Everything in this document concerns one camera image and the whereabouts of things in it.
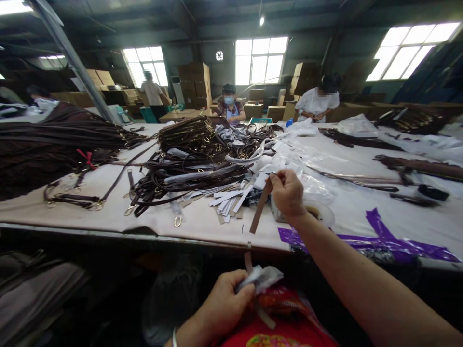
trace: face mask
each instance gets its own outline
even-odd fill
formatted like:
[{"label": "face mask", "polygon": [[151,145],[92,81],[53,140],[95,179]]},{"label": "face mask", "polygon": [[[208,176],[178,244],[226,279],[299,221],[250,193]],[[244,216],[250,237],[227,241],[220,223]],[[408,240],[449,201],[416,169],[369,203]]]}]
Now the face mask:
[{"label": "face mask", "polygon": [[223,102],[226,104],[226,105],[232,105],[233,102],[234,102],[234,99],[232,96],[227,96],[227,97],[224,97],[223,98]]}]

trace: metal pole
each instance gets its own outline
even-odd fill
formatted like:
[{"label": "metal pole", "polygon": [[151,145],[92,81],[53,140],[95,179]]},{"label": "metal pole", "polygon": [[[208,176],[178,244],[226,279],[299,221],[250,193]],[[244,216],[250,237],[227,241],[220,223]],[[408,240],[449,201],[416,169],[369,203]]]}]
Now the metal pole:
[{"label": "metal pole", "polygon": [[69,65],[74,70],[77,77],[82,82],[85,90],[90,95],[93,103],[96,106],[96,109],[100,112],[100,115],[109,122],[111,121],[111,111],[109,110],[108,105],[106,105],[103,97],[100,94],[100,91],[96,88],[92,79],[87,73],[84,65],[82,64],[79,56],[77,55],[74,47],[69,42],[68,37],[64,33],[60,24],[57,22],[57,15],[54,13],[53,9],[46,2],[46,0],[28,0],[32,4],[32,8],[42,19],[45,27],[48,29],[50,35],[53,37],[53,40],[58,45],[61,52],[64,54],[66,59],[69,62]]}]

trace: white shirt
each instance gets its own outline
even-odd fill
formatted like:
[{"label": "white shirt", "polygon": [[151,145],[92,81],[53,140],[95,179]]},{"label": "white shirt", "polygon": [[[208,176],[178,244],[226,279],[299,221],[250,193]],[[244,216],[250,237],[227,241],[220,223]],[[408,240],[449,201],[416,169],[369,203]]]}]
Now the white shirt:
[{"label": "white shirt", "polygon": [[[318,95],[318,88],[312,88],[304,93],[302,98],[296,104],[296,108],[299,111],[298,122],[304,121],[307,117],[302,116],[302,111],[307,113],[313,113],[314,115],[319,115],[320,113],[325,112],[327,109],[336,108],[339,106],[339,93],[329,93],[324,96]],[[318,123],[325,123],[325,116],[321,120],[317,121]]]},{"label": "white shirt", "polygon": [[163,105],[160,95],[164,93],[156,83],[152,81],[145,81],[141,84],[140,91],[146,93],[150,105]]}]

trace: dark hair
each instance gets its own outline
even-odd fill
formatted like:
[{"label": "dark hair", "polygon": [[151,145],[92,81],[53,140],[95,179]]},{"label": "dark hair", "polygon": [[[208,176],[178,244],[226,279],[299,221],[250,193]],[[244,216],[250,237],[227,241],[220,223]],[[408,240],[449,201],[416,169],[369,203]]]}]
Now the dark hair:
[{"label": "dark hair", "polygon": [[336,83],[330,75],[324,75],[318,87],[325,93],[335,93],[338,91]]},{"label": "dark hair", "polygon": [[26,92],[29,95],[39,95],[43,97],[51,97],[52,95],[46,90],[41,87],[35,86],[35,85],[30,85],[26,89]]},{"label": "dark hair", "polygon": [[233,84],[225,84],[222,88],[222,94],[236,94],[236,87]]}]

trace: hand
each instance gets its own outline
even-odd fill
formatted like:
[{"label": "hand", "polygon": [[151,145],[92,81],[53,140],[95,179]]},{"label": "hand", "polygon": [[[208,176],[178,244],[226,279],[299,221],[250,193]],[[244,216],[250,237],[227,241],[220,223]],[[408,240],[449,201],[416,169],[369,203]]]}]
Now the hand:
[{"label": "hand", "polygon": [[247,285],[238,294],[234,292],[234,288],[246,277],[245,270],[221,274],[211,294],[195,314],[198,321],[205,324],[208,333],[211,333],[212,340],[233,330],[254,297],[254,284]]},{"label": "hand", "polygon": [[269,178],[273,185],[273,201],[284,216],[300,216],[307,213],[302,204],[304,186],[293,170],[280,170],[276,175],[271,173]]}]

